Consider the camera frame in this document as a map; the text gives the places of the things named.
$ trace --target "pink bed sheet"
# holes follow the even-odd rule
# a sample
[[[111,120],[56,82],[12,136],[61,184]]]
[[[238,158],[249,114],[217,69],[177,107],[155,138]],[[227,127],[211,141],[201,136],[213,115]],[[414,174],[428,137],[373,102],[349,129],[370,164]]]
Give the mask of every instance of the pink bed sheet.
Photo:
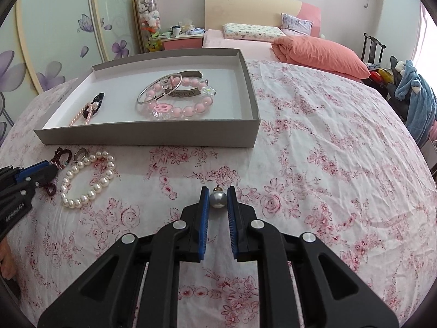
[[[262,119],[253,149],[86,146],[117,162],[95,201],[62,207],[68,169],[55,196],[37,191],[8,235],[20,307],[32,322],[121,235],[156,233],[198,201],[202,186],[217,184],[235,186],[238,200],[281,232],[314,232],[401,323],[413,314],[436,278],[437,191],[399,117],[376,90],[346,78],[273,61],[248,68]],[[1,167],[53,156],[57,146],[42,145],[33,129],[71,84],[29,105],[0,148]],[[84,169],[72,195],[104,171],[102,160]],[[181,265],[178,326],[259,327],[257,286],[256,263],[233,260],[226,209],[211,211],[205,260]]]
[[[279,60],[273,52],[272,44],[270,42],[259,42],[257,40],[242,40],[242,39],[225,39],[225,36],[220,30],[207,30],[205,32],[203,48],[236,48],[241,49],[244,58],[246,59],[257,59],[257,60],[268,60],[271,62],[282,61],[286,63],[286,60]],[[306,65],[302,65],[298,62],[287,62],[288,64],[294,64],[308,68]],[[329,72],[350,80],[354,80],[361,83],[361,80],[355,78],[351,75],[342,74],[340,72],[333,72],[329,70],[323,70],[318,68],[311,68],[316,70],[321,70],[324,72]]]

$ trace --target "pink nightstand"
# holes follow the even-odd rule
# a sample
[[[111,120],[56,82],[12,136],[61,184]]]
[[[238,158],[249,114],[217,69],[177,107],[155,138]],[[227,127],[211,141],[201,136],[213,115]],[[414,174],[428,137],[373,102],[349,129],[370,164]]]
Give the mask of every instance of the pink nightstand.
[[[171,49],[202,48],[203,34],[161,39],[161,42],[166,51],[169,51]]]

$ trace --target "person's foot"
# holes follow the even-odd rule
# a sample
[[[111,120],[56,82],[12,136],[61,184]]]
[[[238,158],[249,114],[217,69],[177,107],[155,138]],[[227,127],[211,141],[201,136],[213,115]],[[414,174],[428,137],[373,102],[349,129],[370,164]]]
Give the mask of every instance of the person's foot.
[[[0,271],[4,279],[10,280],[17,273],[14,259],[6,238],[0,242]]]

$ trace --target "mug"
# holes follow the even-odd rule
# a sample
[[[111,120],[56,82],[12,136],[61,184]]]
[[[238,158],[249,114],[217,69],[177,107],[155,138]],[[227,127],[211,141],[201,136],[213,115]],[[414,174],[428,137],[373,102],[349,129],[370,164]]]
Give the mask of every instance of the mug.
[[[181,35],[182,28],[181,26],[174,26],[172,27],[172,31],[174,37],[179,37]]]

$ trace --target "orange pillow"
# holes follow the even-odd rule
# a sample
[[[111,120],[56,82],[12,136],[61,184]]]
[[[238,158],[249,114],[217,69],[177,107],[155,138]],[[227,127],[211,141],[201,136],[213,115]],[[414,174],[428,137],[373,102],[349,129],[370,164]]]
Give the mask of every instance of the orange pillow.
[[[366,65],[352,50],[331,40],[283,36],[276,38],[272,45],[281,46],[287,57],[311,68],[339,72],[358,79],[370,76]]]

